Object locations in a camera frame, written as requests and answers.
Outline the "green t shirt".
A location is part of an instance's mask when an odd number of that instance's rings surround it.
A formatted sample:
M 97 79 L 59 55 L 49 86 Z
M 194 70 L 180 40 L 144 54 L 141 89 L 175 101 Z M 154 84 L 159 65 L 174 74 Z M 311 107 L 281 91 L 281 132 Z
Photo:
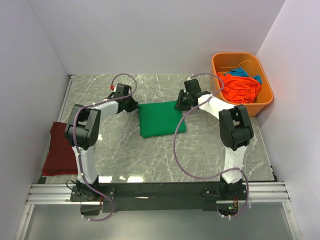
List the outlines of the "green t shirt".
M 182 119 L 182 111 L 175 109 L 176 103 L 175 100 L 139 104 L 140 135 L 145 139 L 173 135 Z

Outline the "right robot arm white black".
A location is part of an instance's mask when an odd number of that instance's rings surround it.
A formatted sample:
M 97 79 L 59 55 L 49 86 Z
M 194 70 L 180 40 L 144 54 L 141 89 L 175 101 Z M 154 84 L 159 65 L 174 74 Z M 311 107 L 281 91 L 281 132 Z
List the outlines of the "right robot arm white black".
M 225 147 L 224 168 L 220 175 L 218 190 L 213 194 L 230 200 L 247 191 L 243 185 L 243 162 L 245 152 L 254 131 L 248 111 L 244 105 L 234 105 L 203 91 L 197 79 L 184 82 L 175 105 L 177 110 L 190 113 L 192 109 L 203 110 L 219 122 L 219 135 Z

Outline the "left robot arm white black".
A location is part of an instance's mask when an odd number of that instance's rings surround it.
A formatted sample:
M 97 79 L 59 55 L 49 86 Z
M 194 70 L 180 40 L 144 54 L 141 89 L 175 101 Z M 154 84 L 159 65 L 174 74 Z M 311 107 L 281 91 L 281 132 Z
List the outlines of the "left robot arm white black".
M 71 145 L 76 159 L 76 185 L 82 189 L 82 195 L 88 201 L 94 201 L 100 195 L 94 145 L 99 137 L 101 121 L 111 115 L 123 111 L 130 113 L 138 108 L 131 86 L 119 83 L 111 89 L 111 94 L 101 102 L 89 105 L 75 104 L 64 130 L 64 136 Z

